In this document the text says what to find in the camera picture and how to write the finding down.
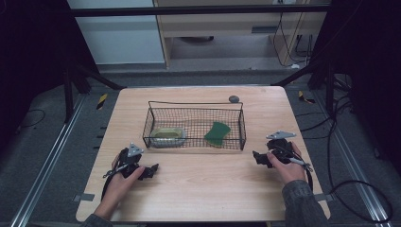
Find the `black horizontal frame bar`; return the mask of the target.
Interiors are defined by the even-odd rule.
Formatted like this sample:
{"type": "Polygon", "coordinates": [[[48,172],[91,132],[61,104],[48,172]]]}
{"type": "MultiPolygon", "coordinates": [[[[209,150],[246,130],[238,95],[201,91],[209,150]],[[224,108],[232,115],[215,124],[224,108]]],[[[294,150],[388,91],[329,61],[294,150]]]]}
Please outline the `black horizontal frame bar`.
{"type": "Polygon", "coordinates": [[[119,8],[119,9],[69,9],[68,14],[75,17],[102,16],[148,16],[148,15],[195,15],[195,14],[234,14],[234,13],[281,13],[281,12],[326,12],[330,4],[318,5],[243,5],[243,6],[195,6],[158,8],[119,8]]]}

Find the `yellow and black tape strip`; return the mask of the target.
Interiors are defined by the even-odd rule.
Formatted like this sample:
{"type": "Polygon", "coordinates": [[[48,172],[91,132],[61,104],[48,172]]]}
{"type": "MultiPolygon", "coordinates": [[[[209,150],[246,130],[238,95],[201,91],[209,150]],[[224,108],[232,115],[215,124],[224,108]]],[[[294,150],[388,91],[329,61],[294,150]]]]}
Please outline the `yellow and black tape strip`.
{"type": "Polygon", "coordinates": [[[299,98],[299,100],[304,101],[304,102],[309,103],[309,104],[314,104],[315,103],[315,100],[313,98],[306,98],[305,94],[302,91],[298,92],[298,98],[299,98]]]}
{"type": "Polygon", "coordinates": [[[107,97],[108,97],[108,94],[102,94],[102,95],[100,96],[99,101],[98,101],[98,103],[97,103],[97,105],[96,105],[96,109],[97,109],[97,110],[101,110],[101,109],[103,108],[104,103],[105,103],[107,97]]]}

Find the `light wooden desk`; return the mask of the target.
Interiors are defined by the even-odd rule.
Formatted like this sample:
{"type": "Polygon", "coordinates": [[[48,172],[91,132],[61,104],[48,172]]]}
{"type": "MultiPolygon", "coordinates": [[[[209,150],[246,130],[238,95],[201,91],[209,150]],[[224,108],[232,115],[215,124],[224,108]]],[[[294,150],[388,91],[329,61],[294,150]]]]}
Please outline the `light wooden desk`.
{"type": "MultiPolygon", "coordinates": [[[[156,7],[318,5],[331,0],[152,0],[156,7]]],[[[234,13],[159,15],[163,40],[178,37],[207,37],[267,34],[280,63],[293,58],[296,38],[320,33],[324,12],[234,13]]]]}

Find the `dark curtain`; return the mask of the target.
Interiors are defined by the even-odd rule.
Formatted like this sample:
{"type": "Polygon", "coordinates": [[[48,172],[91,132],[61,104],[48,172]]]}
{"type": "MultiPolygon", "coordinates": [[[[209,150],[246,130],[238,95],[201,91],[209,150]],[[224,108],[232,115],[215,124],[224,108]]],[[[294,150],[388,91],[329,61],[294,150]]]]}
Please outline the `dark curtain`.
{"type": "Polygon", "coordinates": [[[401,0],[331,0],[313,56],[351,77],[357,115],[401,176],[401,0]]]}
{"type": "Polygon", "coordinates": [[[67,0],[0,0],[0,159],[32,100],[63,84],[65,60],[56,44],[97,70],[76,19],[56,13],[69,9],[67,0]]]}

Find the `yellow and green sponge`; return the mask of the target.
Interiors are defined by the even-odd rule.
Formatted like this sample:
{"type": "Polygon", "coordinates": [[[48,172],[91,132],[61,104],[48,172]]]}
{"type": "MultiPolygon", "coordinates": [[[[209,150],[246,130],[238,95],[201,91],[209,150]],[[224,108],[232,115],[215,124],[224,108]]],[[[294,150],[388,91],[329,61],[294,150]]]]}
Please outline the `yellow and green sponge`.
{"type": "Polygon", "coordinates": [[[209,132],[204,135],[205,142],[213,147],[222,147],[225,137],[231,132],[231,128],[221,122],[214,122],[209,132]]]}

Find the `black metal stand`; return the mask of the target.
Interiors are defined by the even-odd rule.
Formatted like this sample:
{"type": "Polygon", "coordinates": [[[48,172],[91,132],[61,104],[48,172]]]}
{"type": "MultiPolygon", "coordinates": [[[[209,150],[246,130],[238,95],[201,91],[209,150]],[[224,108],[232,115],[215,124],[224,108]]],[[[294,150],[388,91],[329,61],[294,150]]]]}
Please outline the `black metal stand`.
{"type": "Polygon", "coordinates": [[[73,87],[78,89],[80,94],[89,94],[92,87],[89,84],[87,77],[106,85],[113,90],[125,89],[125,86],[116,84],[108,79],[103,78],[99,73],[92,71],[82,65],[76,64],[68,66],[63,73],[63,89],[65,101],[65,119],[68,123],[74,114],[73,87]]]}
{"type": "Polygon", "coordinates": [[[334,112],[334,68],[330,61],[314,60],[309,65],[293,73],[289,77],[272,84],[272,86],[285,87],[292,81],[310,74],[307,86],[311,90],[319,89],[325,85],[325,109],[332,115],[334,112]]]}

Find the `black wire mesh basket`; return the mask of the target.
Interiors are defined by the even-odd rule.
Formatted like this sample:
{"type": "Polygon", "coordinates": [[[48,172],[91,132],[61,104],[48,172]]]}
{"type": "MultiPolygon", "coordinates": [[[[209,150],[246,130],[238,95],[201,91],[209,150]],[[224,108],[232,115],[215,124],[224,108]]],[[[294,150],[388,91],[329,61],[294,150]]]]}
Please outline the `black wire mesh basket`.
{"type": "Polygon", "coordinates": [[[143,130],[143,140],[147,148],[150,134],[159,128],[183,128],[186,132],[185,142],[175,148],[226,148],[243,150],[247,135],[243,103],[230,102],[166,102],[150,101],[143,130]],[[225,137],[222,147],[213,147],[204,140],[214,122],[221,122],[231,128],[225,137]]]}

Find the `aluminium floor rail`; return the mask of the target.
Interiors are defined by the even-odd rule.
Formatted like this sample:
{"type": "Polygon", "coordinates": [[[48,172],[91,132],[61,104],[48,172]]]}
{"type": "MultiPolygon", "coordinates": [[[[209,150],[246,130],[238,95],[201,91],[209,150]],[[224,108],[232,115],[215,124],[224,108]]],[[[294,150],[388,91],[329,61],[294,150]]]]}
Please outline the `aluminium floor rail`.
{"type": "Polygon", "coordinates": [[[375,227],[393,227],[391,223],[391,218],[393,215],[392,204],[387,200],[387,197],[381,191],[367,181],[365,173],[362,171],[355,157],[351,153],[341,131],[337,129],[336,108],[334,107],[334,112],[332,115],[330,115],[325,109],[323,97],[317,92],[313,92],[313,96],[323,111],[324,116],[328,119],[326,124],[328,125],[329,133],[327,136],[326,150],[327,171],[329,183],[331,185],[330,194],[349,212],[361,219],[364,219],[365,221],[372,223],[375,227]],[[340,154],[341,160],[351,176],[350,180],[342,181],[340,183],[333,182],[333,163],[331,158],[332,144],[336,145],[337,152],[340,154]],[[345,199],[340,196],[340,189],[347,185],[353,186],[358,192],[360,199],[367,209],[367,217],[354,210],[351,205],[347,204],[345,199]]]}
{"type": "Polygon", "coordinates": [[[26,227],[31,214],[39,201],[39,198],[44,192],[44,188],[53,172],[56,163],[59,160],[72,129],[76,125],[86,97],[87,95],[78,95],[77,102],[74,104],[73,113],[70,119],[63,124],[61,131],[52,146],[52,149],[49,151],[49,154],[47,155],[33,185],[29,189],[24,202],[10,222],[9,227],[26,227]]]}

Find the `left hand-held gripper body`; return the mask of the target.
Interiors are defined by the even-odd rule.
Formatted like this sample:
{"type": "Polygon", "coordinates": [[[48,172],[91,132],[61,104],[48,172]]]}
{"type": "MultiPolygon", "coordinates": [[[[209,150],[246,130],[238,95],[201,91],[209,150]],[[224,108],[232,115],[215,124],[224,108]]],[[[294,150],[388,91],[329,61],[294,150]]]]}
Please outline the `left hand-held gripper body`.
{"type": "Polygon", "coordinates": [[[138,163],[142,157],[144,150],[138,148],[134,143],[130,143],[127,148],[121,150],[118,160],[117,170],[123,175],[124,178],[128,178],[132,172],[139,167],[138,163]]]}

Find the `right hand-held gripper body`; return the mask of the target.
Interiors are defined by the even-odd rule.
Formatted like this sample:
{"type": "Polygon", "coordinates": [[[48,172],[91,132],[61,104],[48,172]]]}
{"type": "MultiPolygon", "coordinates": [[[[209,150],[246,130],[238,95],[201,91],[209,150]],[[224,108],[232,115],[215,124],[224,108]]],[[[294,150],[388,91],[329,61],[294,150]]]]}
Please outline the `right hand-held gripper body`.
{"type": "Polygon", "coordinates": [[[288,138],[295,136],[294,132],[286,131],[277,131],[266,136],[268,150],[283,164],[289,164],[296,158],[292,144],[288,141],[288,138]]]}

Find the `person's right hand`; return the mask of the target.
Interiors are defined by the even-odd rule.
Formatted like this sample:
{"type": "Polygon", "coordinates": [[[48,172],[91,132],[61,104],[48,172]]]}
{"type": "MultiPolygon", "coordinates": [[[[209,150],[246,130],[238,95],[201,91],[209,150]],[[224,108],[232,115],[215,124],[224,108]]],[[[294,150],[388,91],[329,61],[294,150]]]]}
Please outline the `person's right hand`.
{"type": "Polygon", "coordinates": [[[295,163],[283,164],[273,154],[267,153],[267,157],[273,167],[277,170],[283,184],[288,184],[294,181],[306,181],[304,168],[295,163]]]}

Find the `person's left hand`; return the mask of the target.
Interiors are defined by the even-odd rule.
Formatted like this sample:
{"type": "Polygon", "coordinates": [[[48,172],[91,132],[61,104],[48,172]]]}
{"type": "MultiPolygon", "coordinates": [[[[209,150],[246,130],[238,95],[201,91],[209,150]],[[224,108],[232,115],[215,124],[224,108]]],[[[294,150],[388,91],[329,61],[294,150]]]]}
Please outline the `person's left hand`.
{"type": "Polygon", "coordinates": [[[139,166],[127,178],[120,172],[114,174],[106,189],[101,205],[108,209],[114,209],[130,192],[133,184],[142,175],[144,170],[143,166],[139,166]]]}

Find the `white cabinet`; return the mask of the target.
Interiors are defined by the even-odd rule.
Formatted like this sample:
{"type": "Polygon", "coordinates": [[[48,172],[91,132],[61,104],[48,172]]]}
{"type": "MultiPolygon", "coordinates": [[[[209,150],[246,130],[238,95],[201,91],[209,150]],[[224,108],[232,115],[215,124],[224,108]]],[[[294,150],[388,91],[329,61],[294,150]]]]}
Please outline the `white cabinet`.
{"type": "MultiPolygon", "coordinates": [[[[71,9],[153,7],[152,0],[67,0],[71,9]]],[[[164,63],[156,17],[77,17],[97,65],[164,63]]]]}

